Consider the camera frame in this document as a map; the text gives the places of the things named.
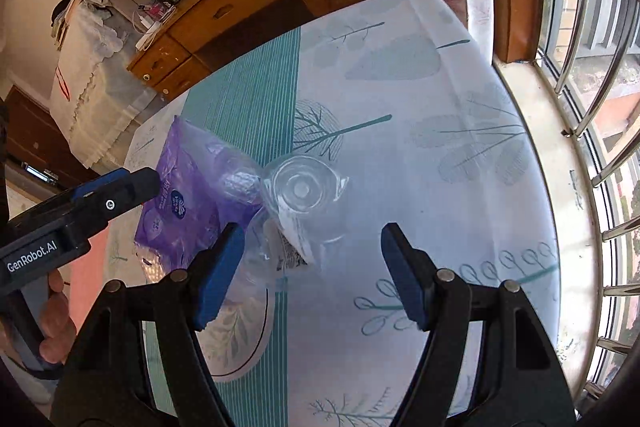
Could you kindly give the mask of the person's left hand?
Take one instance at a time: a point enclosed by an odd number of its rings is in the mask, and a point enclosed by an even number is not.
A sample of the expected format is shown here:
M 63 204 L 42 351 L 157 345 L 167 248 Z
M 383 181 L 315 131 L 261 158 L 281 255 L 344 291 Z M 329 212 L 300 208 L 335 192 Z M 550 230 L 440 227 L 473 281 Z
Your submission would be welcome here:
M 48 275 L 50 295 L 40 313 L 43 342 L 39 352 L 44 361 L 51 364 L 64 363 L 72 350 L 77 329 L 70 317 L 68 299 L 63 293 L 64 281 L 58 270 Z

